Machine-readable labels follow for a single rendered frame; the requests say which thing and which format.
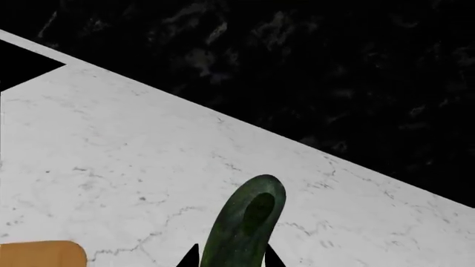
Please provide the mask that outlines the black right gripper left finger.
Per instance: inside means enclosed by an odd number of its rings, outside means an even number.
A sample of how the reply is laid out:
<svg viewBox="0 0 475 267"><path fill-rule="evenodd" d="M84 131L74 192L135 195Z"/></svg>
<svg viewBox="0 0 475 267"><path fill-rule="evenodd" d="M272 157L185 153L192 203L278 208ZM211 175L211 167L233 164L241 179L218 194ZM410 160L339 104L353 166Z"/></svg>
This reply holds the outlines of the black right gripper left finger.
<svg viewBox="0 0 475 267"><path fill-rule="evenodd" d="M185 256L180 260L176 267L199 267L200 266L200 254L199 245L194 244Z"/></svg>

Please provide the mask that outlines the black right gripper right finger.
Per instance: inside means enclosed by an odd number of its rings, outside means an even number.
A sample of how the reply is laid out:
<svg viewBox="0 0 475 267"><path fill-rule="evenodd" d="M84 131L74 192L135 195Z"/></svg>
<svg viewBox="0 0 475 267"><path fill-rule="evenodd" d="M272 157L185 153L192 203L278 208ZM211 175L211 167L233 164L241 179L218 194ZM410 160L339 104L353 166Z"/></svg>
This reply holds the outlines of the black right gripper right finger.
<svg viewBox="0 0 475 267"><path fill-rule="evenodd" d="M286 267L270 245L266 247L265 267Z"/></svg>

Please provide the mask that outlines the dark green cucumber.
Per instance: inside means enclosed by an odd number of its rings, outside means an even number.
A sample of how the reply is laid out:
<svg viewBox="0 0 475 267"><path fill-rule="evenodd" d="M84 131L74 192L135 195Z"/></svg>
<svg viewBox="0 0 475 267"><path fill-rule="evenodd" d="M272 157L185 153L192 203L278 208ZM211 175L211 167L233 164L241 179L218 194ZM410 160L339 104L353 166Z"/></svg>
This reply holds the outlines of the dark green cucumber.
<svg viewBox="0 0 475 267"><path fill-rule="evenodd" d="M242 184L221 208L200 267L261 267L285 204L286 189L273 175Z"/></svg>

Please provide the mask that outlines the wooden cutting board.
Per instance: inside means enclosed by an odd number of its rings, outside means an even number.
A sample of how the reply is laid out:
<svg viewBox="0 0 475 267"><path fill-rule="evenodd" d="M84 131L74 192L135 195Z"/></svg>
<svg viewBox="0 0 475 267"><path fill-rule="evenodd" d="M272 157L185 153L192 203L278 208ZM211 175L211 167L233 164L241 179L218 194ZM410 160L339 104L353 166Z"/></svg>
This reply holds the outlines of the wooden cutting board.
<svg viewBox="0 0 475 267"><path fill-rule="evenodd" d="M0 244L0 267L87 267L79 244L51 240Z"/></svg>

